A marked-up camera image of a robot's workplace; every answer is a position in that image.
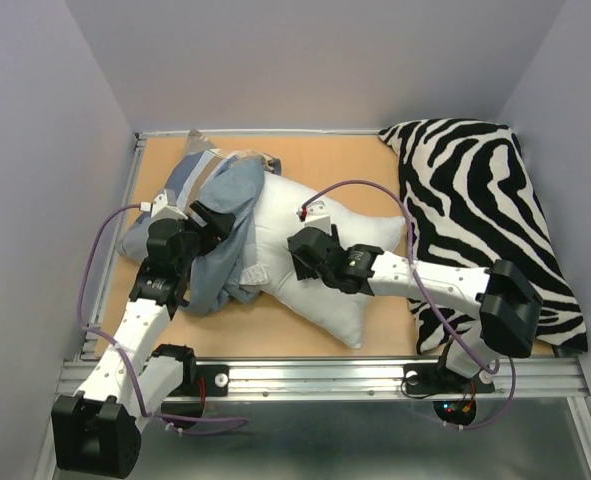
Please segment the blue striped pillowcase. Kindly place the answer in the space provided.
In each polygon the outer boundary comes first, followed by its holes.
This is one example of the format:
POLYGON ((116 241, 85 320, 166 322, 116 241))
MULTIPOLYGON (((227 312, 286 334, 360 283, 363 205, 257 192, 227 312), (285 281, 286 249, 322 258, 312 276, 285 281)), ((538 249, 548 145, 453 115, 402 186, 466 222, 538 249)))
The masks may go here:
POLYGON ((247 262, 257 258, 254 209, 266 175, 281 172, 274 156, 227 151, 190 131, 161 189, 181 217, 142 213, 119 241, 119 253, 139 266, 130 300, 195 316, 218 312, 231 299, 254 300, 257 290, 241 281, 247 262))

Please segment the white pillow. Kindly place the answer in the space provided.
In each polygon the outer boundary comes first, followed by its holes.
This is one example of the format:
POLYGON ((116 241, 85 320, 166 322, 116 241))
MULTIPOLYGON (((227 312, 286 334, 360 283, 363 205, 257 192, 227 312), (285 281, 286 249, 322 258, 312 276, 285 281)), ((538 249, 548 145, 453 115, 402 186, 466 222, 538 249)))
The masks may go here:
POLYGON ((293 180, 264 175, 240 285, 273 296, 347 347, 358 349, 370 297, 347 273, 349 249, 370 245, 395 250, 405 220, 362 215, 322 196, 307 206, 312 221, 307 225, 299 220, 298 209, 315 194, 293 180))

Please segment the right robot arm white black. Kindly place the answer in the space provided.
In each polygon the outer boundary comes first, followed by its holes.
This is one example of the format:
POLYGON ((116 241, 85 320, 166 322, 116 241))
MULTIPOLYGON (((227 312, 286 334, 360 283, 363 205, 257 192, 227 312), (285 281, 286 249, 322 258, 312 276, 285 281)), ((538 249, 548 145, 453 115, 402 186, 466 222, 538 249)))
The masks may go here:
POLYGON ((473 321, 452 332, 428 374, 418 375, 440 391, 457 390, 501 357, 528 358, 543 300, 510 261, 490 268, 452 267, 406 259, 371 245, 340 245, 337 233, 305 227, 289 237, 298 279, 318 279, 344 294, 395 296, 463 313, 473 321))

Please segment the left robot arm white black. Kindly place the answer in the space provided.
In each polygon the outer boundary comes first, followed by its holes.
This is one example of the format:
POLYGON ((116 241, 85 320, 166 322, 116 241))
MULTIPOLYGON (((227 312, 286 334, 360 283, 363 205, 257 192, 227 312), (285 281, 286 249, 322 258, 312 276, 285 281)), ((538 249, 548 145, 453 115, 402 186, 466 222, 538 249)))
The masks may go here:
POLYGON ((119 327, 113 335, 97 333, 108 342, 99 362, 51 410, 61 470, 126 478, 139 457, 142 432, 166 396, 197 384, 192 349, 157 341, 183 301, 194 260, 229 237, 235 216, 199 201, 191 204, 191 215, 162 198, 140 207, 151 218, 146 257, 119 327))

